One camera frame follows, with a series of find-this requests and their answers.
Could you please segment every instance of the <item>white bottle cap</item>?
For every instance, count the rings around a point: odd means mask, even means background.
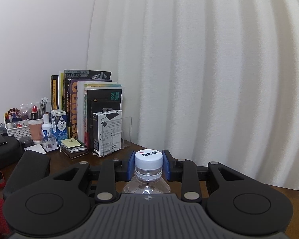
[[[49,124],[50,123],[49,114],[43,114],[43,123],[44,124]]]
[[[135,166],[139,169],[152,171],[163,166],[163,154],[153,149],[144,149],[135,153]]]

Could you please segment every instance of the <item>curtain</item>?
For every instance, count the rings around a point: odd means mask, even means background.
[[[299,0],[96,0],[87,67],[133,142],[299,190]]]

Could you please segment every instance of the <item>plastic bottle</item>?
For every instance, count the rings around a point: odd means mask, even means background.
[[[49,114],[44,114],[43,115],[43,124],[41,126],[42,128],[42,137],[45,136],[50,136],[52,135],[52,124],[50,123],[49,120]]]
[[[134,176],[123,188],[123,193],[158,194],[171,193],[162,178],[163,154],[152,149],[135,153]]]

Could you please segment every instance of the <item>brown table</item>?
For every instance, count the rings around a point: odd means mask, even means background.
[[[138,151],[141,149],[144,149],[144,148],[141,146],[132,144],[130,147],[123,149],[123,150],[119,150],[105,158],[98,158],[97,156],[94,156],[92,153],[89,153],[85,156],[81,156],[81,157],[78,157],[73,160],[68,158],[63,152],[59,152],[59,151],[49,152],[47,155],[51,158],[50,174],[56,173],[57,171],[62,170],[64,168],[66,168],[72,164],[78,163],[80,161],[88,161],[90,163],[90,165],[100,165],[101,162],[104,161],[105,159],[112,159],[112,158],[124,159],[126,152],[128,152],[130,150]],[[6,180],[10,177],[11,172],[13,171],[15,166],[16,166],[16,163],[11,164],[1,170],[3,172],[3,175]],[[200,184],[201,184],[203,197],[208,197],[205,182],[201,181]],[[116,190],[118,192],[121,192],[124,185],[125,185],[125,182],[117,182]],[[180,197],[181,183],[169,182],[169,186],[171,187],[171,191]],[[281,193],[285,194],[292,202],[293,217],[292,217],[292,220],[286,230],[286,234],[291,239],[299,239],[299,191],[281,188],[281,187],[275,187],[275,186],[272,186],[272,187],[274,189],[280,191]],[[2,198],[2,189],[0,189],[0,198]]]

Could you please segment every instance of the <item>black and white product box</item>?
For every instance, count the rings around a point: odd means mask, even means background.
[[[121,149],[122,110],[93,113],[94,152],[106,156]]]

